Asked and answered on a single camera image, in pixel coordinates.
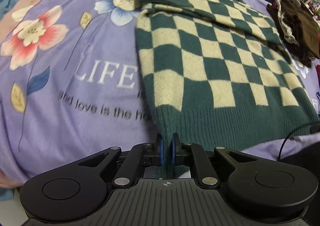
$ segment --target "yellow leaf print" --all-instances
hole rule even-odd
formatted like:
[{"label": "yellow leaf print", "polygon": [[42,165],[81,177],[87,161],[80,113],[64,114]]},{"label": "yellow leaf print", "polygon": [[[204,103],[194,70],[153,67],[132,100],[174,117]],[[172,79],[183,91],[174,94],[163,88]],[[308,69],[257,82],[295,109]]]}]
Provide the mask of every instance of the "yellow leaf print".
[{"label": "yellow leaf print", "polygon": [[92,20],[92,15],[89,12],[83,13],[80,19],[80,26],[82,27],[82,29],[85,29],[91,20]]},{"label": "yellow leaf print", "polygon": [[15,111],[19,113],[24,113],[26,109],[26,101],[23,96],[23,92],[19,85],[16,83],[13,84],[11,90],[11,104]]},{"label": "yellow leaf print", "polygon": [[30,10],[33,7],[33,5],[30,5],[28,7],[19,9],[17,11],[15,11],[14,13],[12,13],[12,19],[15,22],[20,22],[23,20],[23,17],[27,14],[28,10]]}]

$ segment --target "black cable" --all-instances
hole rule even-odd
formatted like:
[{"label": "black cable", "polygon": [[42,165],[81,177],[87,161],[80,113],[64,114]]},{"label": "black cable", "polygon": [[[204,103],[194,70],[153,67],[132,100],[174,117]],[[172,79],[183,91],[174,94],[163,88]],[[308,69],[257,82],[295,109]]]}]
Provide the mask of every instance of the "black cable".
[{"label": "black cable", "polygon": [[282,145],[281,145],[281,148],[280,148],[280,151],[279,151],[279,156],[278,156],[278,158],[277,158],[277,161],[280,161],[281,152],[282,152],[282,149],[283,149],[284,144],[285,144],[285,142],[287,141],[287,139],[290,138],[290,137],[292,136],[292,134],[295,133],[297,130],[302,129],[302,128],[306,127],[306,126],[314,125],[314,124],[320,124],[320,121],[313,121],[313,122],[309,122],[309,123],[303,124],[303,125],[295,128],[293,131],[291,131],[291,132],[285,137],[285,139],[284,139],[284,141],[283,141],[283,143],[282,143]]}]

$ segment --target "pink fabric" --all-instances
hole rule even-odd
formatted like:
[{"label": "pink fabric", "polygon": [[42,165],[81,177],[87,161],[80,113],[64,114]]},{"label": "pink fabric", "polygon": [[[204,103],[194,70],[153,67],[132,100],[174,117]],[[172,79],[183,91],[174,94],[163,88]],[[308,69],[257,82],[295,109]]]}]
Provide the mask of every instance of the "pink fabric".
[{"label": "pink fabric", "polygon": [[18,186],[22,186],[22,183],[15,182],[0,170],[0,188],[12,189]]}]

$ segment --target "pile of clothes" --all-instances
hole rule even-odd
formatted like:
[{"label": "pile of clothes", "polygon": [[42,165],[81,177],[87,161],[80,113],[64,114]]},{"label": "pile of clothes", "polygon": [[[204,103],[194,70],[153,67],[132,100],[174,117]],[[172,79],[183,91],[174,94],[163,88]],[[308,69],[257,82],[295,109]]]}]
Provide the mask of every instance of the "pile of clothes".
[{"label": "pile of clothes", "polygon": [[275,0],[267,11],[287,49],[303,65],[311,67],[315,58],[320,59],[318,24],[310,15],[289,0]]}]

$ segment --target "purple bedsheet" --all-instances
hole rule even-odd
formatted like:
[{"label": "purple bedsheet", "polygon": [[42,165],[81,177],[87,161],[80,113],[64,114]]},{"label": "purple bedsheet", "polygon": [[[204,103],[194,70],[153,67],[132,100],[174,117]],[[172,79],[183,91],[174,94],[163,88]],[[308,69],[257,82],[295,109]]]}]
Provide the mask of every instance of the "purple bedsheet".
[{"label": "purple bedsheet", "polygon": [[[264,0],[244,1],[268,14]],[[42,0],[7,37],[0,57],[0,170],[10,178],[24,183],[111,146],[129,150],[155,140],[134,46],[138,6],[136,0]],[[303,81],[317,99],[314,71]],[[288,142],[283,156],[317,140]],[[246,152],[265,156],[278,145]]]}]

